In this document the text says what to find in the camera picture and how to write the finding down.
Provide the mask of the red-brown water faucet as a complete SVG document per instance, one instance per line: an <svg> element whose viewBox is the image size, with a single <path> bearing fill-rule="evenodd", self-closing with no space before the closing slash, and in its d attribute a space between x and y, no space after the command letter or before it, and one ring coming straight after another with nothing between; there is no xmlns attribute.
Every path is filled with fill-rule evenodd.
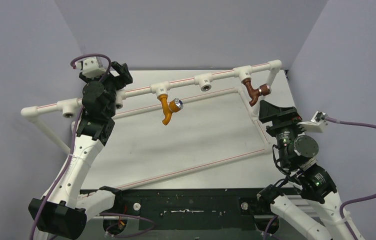
<svg viewBox="0 0 376 240"><path fill-rule="evenodd" d="M254 88L251 83L251 78L246 78L241 81L241 83L246 87L247 93L250 96L251 100L249 101L249 105L251 107L255 106L258 102L259 97L264 97L271 94L271 87L268 84L263 84L258 88Z"/></svg>

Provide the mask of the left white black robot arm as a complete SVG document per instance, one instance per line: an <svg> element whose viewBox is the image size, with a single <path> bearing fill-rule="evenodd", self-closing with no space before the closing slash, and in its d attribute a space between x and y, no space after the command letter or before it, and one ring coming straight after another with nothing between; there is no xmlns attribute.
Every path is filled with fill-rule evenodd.
<svg viewBox="0 0 376 240"><path fill-rule="evenodd" d="M35 230L71 240L83 232L88 216L87 208L77 208L78 195L96 156L106 145L115 126L117 92L133 82L126 63L109 61L104 72L96 76L79 74L83 88L82 107L73 128L74 135L67 159L47 192L33 198L29 212L34 219L30 239Z"/></svg>

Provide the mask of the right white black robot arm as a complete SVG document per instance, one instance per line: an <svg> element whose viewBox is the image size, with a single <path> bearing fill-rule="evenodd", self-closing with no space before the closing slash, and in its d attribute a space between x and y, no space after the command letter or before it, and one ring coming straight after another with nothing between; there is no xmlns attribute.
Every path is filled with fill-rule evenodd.
<svg viewBox="0 0 376 240"><path fill-rule="evenodd" d="M319 146L306 131L321 133L326 114L317 111L310 121L303 121L296 107L280 107L265 100L259 102L258 119L271 123L266 132L276 139L272 147L276 168L285 176L280 184L271 184L257 194L257 207L289 223L308 240L361 240L363 235L342 207L336 185L329 173L318 165ZM316 212L313 219L296 206L281 190L290 183Z"/></svg>

